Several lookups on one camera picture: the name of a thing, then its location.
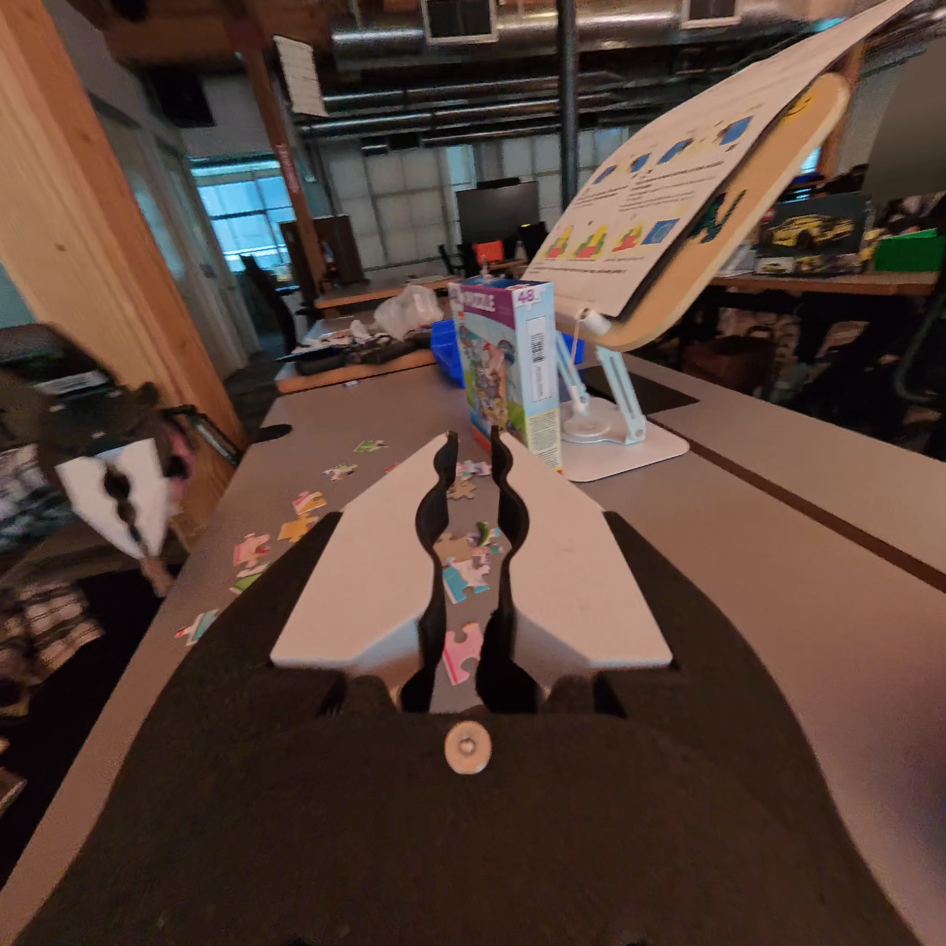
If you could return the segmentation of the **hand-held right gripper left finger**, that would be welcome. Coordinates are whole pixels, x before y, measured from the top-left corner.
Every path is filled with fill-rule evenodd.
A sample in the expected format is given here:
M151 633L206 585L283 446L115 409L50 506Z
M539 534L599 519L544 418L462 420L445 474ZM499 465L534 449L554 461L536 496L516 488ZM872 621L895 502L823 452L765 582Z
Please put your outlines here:
M434 546L457 459L457 433L439 434L346 505L270 651L274 666L374 676L402 710L430 710L446 635Z

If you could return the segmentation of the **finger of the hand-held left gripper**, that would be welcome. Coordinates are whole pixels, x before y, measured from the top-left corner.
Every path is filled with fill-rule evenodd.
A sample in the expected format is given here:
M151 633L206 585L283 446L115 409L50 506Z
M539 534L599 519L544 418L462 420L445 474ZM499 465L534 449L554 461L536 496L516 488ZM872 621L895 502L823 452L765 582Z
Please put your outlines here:
M164 547L169 519L176 514L170 479L165 476L153 439L140 440L118 453L118 471L129 480L138 538L125 527L121 548L128 554L158 554Z
M133 451L107 451L58 465L58 477L77 516L113 547L144 556Z

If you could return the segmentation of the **jigsaw puzzle pieces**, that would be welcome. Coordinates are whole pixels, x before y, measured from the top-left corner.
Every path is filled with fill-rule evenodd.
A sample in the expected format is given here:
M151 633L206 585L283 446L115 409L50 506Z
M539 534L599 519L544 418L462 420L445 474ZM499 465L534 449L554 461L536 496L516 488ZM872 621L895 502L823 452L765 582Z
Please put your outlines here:
M285 550L325 524L329 514L340 514L350 501L408 459L382 440L363 441L354 454L354 461L324 471L324 487L305 489L292 499L292 518L262 531L244 530L232 545L225 546L226 558L212 557L212 565L228 565L224 576L232 599L245 594ZM455 474L447 493L448 527L434 546L443 566L445 593L441 666L444 680L471 695L486 611L494 597L489 579L499 578L506 546L495 517L487 513L486 503L496 498L489 460L484 454L459 452Z

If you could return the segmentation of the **grey desk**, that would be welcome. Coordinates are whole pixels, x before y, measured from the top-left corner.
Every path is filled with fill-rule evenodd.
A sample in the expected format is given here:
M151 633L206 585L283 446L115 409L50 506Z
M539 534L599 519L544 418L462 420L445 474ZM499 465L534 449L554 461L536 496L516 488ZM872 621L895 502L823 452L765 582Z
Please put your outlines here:
M690 396L654 413L682 457L585 489L619 512L726 614L763 660L814 750L851 838L924 944L944 944L944 465L629 356L638 378ZM435 367L275 399L203 540L2 889L13 943L90 833L138 729L178 665L176 632L223 607L235 542L275 534L290 497L356 443L390 447L336 483L347 503L435 434L469 434Z

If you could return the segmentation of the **person's plaid shirt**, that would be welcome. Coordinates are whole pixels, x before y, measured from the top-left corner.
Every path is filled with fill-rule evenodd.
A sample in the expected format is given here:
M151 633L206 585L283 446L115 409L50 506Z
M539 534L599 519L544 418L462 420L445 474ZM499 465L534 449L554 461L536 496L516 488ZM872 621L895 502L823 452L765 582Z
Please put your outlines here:
M2 586L2 716L26 715L41 683L102 636L100 622L74 585L46 581Z

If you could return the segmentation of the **black office chair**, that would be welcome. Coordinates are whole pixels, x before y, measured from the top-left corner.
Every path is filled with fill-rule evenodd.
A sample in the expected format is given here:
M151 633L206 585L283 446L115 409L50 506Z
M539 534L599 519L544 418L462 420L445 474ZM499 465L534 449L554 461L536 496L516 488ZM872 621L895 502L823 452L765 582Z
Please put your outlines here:
M275 320L282 337L283 353L289 356L298 344L292 311L279 294L271 274L259 266L253 256L242 254L240 261L249 284Z

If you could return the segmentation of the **colourful puzzle box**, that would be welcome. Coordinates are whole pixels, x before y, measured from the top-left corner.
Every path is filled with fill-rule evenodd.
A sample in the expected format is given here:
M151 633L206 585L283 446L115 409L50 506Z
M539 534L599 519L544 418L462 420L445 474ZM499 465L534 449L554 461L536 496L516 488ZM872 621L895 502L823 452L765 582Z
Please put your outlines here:
M562 472L557 349L549 282L476 277L448 287L474 438L493 428Z

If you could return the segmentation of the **blue plastic bin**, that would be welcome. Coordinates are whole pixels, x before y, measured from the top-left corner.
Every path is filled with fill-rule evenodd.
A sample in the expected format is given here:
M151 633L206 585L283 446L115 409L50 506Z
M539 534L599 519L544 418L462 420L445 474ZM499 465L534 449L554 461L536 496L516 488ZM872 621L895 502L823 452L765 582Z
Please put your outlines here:
M571 360L582 369L585 365L585 341L566 332L552 331L552 318L527 318L517 327L512 348L506 354L505 373L507 392L531 395L538 401L539 382L549 398L557 395L557 402L566 400L566 382L562 380L562 360ZM432 325L431 349L443 372L458 384L466 384L467 369L473 362L467 355L485 354L486 341L476 341L472 318L465 323L443 320Z

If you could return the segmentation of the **white plastic bag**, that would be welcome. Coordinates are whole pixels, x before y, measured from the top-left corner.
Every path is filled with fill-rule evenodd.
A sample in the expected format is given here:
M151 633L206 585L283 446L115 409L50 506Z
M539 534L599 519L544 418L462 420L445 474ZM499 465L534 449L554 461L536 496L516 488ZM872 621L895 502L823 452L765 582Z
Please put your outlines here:
M442 320L443 309L435 291L424 285L406 286L382 302L373 314L376 330L397 341L411 338Z

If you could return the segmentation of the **hanging paper sign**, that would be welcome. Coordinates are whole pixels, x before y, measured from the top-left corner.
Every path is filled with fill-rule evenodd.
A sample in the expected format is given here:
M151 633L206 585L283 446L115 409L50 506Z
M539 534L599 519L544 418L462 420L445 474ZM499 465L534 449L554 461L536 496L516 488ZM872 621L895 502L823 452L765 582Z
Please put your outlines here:
M272 39L292 112L318 119L327 118L312 47L303 41L281 35L274 35Z

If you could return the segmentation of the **black monitor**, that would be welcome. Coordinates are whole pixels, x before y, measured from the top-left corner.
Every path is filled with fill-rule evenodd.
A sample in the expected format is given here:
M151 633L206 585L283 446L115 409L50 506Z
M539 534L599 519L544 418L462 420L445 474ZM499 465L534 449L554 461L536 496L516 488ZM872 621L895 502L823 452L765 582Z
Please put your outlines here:
M459 190L455 201L460 243L503 240L541 219L536 182Z

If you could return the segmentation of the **printed instruction sheet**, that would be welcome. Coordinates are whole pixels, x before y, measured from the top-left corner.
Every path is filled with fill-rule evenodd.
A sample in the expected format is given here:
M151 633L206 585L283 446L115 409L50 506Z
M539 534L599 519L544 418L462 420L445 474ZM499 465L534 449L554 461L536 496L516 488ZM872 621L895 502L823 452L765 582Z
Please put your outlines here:
M589 176L526 279L553 287L559 316L620 317L763 135L830 65L908 6L872 6L654 119Z

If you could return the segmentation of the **black toy car box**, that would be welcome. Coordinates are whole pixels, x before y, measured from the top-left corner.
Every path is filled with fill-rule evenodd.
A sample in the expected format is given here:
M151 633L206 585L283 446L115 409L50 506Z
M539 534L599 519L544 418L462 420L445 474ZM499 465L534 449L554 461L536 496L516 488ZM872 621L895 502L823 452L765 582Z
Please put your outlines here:
M754 273L809 277L857 273L873 219L869 199L837 194L777 203L761 221Z

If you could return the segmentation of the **green box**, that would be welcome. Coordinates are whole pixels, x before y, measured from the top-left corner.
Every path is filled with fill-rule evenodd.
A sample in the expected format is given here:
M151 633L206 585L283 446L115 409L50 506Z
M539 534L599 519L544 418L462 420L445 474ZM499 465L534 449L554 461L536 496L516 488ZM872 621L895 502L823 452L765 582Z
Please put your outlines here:
M938 228L881 238L873 255L877 272L939 271L945 258L945 235Z

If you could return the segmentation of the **wooden book stand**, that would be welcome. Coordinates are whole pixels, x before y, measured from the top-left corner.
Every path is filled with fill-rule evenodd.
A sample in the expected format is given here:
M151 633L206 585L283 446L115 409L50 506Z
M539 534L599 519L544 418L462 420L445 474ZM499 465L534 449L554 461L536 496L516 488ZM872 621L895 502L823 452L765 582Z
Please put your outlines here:
M591 396L566 340L556 343L556 367L567 400L562 403L561 467L574 483L589 483L685 455L690 444L649 424L622 354L674 327L763 212L776 201L806 156L838 123L848 86L838 74L819 77L795 100L724 183L716 185L695 222L660 258L660 269L626 318L611 320L590 308L557 315L557 326L593 348L611 399Z

